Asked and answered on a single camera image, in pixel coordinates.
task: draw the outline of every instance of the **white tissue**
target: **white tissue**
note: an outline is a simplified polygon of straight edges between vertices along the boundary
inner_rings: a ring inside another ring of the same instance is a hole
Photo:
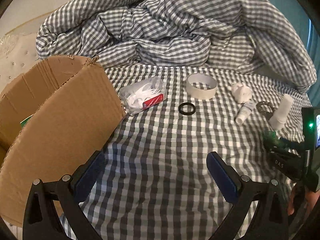
[[[233,84],[228,87],[228,90],[231,91],[235,101],[239,104],[248,102],[252,98],[251,89],[243,83]]]

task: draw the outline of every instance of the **camera screen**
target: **camera screen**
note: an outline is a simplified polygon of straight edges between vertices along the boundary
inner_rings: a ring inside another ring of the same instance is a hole
[[[320,147],[320,114],[317,115],[316,123],[317,123],[316,149],[318,149]]]

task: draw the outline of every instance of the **clear plastic bag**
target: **clear plastic bag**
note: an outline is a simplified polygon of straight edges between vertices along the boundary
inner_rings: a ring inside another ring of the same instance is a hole
[[[128,114],[134,115],[166,100],[167,90],[159,77],[152,77],[121,88],[120,98]]]

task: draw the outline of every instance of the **black rubber ring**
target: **black rubber ring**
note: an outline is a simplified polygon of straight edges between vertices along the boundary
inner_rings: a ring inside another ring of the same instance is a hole
[[[191,106],[193,108],[193,110],[191,112],[185,112],[185,111],[182,111],[181,109],[184,107],[184,106]],[[189,103],[189,102],[184,102],[182,103],[179,107],[178,107],[178,110],[179,110],[179,113],[180,114],[183,114],[183,115],[192,115],[196,112],[196,107],[194,104],[192,103]]]

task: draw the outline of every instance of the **teal curtain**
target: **teal curtain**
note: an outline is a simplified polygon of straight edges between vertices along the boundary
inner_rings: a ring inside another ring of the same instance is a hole
[[[320,106],[320,38],[314,27],[310,24],[308,15],[297,0],[269,0],[290,21],[300,36],[303,44],[313,60],[318,80],[309,89],[308,96],[313,106]]]

